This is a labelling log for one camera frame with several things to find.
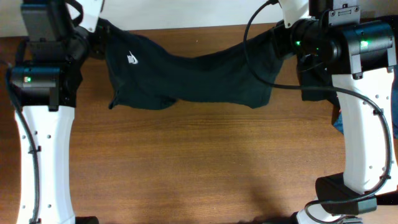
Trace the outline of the dark green cloth garment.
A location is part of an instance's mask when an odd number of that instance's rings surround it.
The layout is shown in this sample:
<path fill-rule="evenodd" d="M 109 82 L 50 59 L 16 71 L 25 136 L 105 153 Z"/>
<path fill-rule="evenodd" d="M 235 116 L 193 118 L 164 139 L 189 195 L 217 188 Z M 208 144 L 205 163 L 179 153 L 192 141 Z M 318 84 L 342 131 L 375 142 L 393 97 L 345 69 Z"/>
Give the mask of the dark green cloth garment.
<path fill-rule="evenodd" d="M 283 61 L 277 58 L 270 31 L 248 40 L 247 46 L 195 58 L 168 53 L 147 37 L 121 30 L 105 19 L 105 59 L 114 96 L 109 108 L 129 106 L 163 110 L 178 100 L 234 103 L 250 108 L 268 104 L 270 83 Z M 258 81 L 255 72 L 267 84 Z"/>

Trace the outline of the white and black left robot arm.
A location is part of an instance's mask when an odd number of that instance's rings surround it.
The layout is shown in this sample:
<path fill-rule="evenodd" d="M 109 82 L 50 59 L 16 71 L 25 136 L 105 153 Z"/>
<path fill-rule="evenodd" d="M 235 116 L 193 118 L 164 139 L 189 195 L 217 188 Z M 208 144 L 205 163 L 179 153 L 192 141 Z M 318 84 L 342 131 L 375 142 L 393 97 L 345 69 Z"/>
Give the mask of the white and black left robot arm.
<path fill-rule="evenodd" d="M 23 1 L 28 36 L 6 72 L 21 145 L 18 223 L 97 223 L 75 215 L 69 149 L 81 67 L 93 39 L 102 0 Z"/>

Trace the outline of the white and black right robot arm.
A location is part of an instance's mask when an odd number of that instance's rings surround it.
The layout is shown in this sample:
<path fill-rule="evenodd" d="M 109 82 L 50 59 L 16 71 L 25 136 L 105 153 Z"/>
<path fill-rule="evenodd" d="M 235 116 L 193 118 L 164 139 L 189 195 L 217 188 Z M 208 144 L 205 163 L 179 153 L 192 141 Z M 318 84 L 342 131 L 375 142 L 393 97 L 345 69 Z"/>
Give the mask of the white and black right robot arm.
<path fill-rule="evenodd" d="M 361 22 L 356 1 L 281 1 L 294 51 L 318 56 L 338 96 L 345 169 L 317 179 L 297 223 L 359 223 L 397 189 L 392 125 L 396 42 L 385 21 Z"/>

